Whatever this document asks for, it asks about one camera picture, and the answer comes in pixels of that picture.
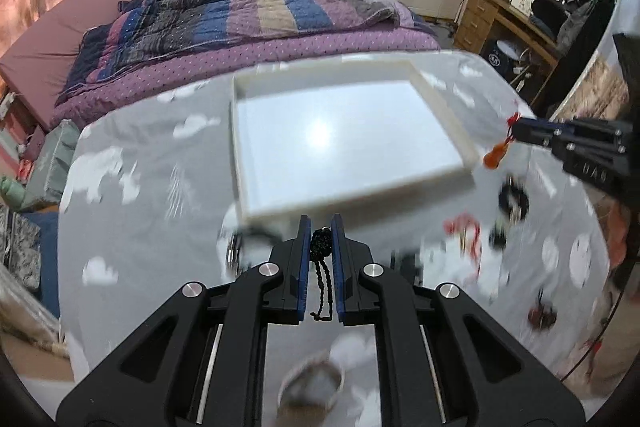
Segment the grey green bag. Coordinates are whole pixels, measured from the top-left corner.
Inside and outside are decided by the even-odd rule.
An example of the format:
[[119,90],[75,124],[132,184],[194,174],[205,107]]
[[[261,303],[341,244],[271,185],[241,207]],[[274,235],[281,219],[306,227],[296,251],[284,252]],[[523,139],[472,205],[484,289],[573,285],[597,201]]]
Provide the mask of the grey green bag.
[[22,210],[32,211],[61,202],[79,137],[80,130],[68,119],[47,135],[26,184]]

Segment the purple dotted bed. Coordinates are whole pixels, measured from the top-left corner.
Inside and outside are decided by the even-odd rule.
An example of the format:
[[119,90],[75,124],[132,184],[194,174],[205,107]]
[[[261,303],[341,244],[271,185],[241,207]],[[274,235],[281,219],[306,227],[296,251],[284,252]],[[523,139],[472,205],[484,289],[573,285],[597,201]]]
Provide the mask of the purple dotted bed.
[[271,39],[165,58],[119,75],[94,89],[81,91],[64,103],[56,100],[52,121],[70,119],[84,127],[112,110],[149,96],[258,64],[345,53],[438,50],[430,25],[407,9],[412,16],[409,27],[380,23],[361,30]]

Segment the white shallow tray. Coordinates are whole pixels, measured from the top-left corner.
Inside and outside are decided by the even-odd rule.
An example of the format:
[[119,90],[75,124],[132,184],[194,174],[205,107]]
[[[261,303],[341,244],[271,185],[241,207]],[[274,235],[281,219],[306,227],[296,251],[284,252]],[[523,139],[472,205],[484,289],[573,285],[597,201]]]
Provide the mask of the white shallow tray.
[[239,212],[316,212],[467,174],[477,149],[409,61],[322,63],[232,80]]

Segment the black round stool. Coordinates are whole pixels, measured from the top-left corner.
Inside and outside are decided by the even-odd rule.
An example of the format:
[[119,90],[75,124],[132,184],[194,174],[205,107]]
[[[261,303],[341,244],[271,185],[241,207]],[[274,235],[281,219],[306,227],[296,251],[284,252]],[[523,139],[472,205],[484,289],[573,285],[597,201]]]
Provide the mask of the black round stool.
[[480,54],[505,80],[515,77],[514,69],[521,64],[524,46],[518,40],[489,39]]

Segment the striped quilt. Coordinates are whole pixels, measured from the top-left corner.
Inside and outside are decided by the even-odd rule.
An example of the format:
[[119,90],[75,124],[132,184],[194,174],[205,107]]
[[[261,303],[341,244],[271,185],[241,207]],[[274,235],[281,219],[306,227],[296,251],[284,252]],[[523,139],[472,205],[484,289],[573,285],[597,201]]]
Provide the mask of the striped quilt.
[[380,23],[409,27],[412,16],[397,0],[122,1],[85,32],[58,101],[165,58]]

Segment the pink headboard cushion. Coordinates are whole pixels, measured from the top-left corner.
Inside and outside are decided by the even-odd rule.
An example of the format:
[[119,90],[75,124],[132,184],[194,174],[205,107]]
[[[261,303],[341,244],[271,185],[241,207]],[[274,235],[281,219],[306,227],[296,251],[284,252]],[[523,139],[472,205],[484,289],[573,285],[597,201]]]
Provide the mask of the pink headboard cushion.
[[48,130],[85,32],[113,23],[128,0],[63,0],[40,16],[1,57],[1,76]]

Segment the grey polar bear tablecloth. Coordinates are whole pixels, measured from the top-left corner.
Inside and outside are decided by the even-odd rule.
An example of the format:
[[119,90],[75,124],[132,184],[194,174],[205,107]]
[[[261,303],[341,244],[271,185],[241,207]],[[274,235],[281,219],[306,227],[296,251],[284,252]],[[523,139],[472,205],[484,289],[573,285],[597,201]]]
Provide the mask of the grey polar bear tablecloth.
[[[467,174],[340,209],[248,221],[239,212],[232,80],[322,63],[409,61],[445,99],[480,160]],[[81,345],[84,378],[56,412],[61,426],[224,426],[222,328],[231,285],[295,239],[342,217],[348,239],[399,273],[431,372],[429,426],[581,426],[562,383],[590,320],[608,256],[585,187],[548,150],[511,145],[496,170],[483,157],[525,104],[478,57],[459,52],[351,55],[192,82],[113,110],[82,129],[60,205],[62,320]],[[507,176],[529,213],[498,205]],[[480,269],[444,222],[480,222]],[[268,326],[259,425],[384,426],[372,325],[316,322],[310,261],[304,321]],[[538,291],[558,319],[534,331]]]

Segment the black backpack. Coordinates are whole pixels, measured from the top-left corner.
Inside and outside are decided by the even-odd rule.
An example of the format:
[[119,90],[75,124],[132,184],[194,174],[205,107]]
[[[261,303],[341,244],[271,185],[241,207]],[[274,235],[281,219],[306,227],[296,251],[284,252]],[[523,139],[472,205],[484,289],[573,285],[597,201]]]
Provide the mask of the black backpack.
[[529,20],[555,39],[568,18],[590,0],[535,0]]

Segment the black ruffled scrunchie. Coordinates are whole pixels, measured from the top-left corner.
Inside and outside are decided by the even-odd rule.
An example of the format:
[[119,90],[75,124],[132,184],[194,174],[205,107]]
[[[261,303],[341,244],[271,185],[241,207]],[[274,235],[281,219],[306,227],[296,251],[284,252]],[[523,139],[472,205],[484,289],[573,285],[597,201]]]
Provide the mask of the black ruffled scrunchie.
[[529,198],[524,185],[514,176],[507,176],[500,187],[498,205],[510,223],[523,221],[529,213]]

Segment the wooden desk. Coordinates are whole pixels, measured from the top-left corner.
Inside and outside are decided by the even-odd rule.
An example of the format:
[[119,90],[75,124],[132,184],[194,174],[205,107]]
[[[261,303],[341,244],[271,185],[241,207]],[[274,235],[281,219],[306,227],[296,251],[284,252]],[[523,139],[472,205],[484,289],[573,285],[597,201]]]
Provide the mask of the wooden desk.
[[522,49],[523,70],[513,75],[510,85],[522,86],[518,92],[525,94],[525,101],[533,109],[540,109],[544,91],[560,61],[555,43],[504,0],[464,0],[454,47],[489,61],[490,45],[499,40]]

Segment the orange gourd red cord pendant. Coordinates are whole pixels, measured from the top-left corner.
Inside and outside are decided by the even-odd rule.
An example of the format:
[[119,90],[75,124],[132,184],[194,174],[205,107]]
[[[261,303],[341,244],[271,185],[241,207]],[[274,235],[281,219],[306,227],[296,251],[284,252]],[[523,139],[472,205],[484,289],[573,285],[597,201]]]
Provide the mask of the orange gourd red cord pendant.
[[520,118],[521,114],[516,112],[506,121],[506,137],[483,157],[483,165],[487,169],[496,170],[503,158],[506,157],[509,146],[514,142],[513,126]]

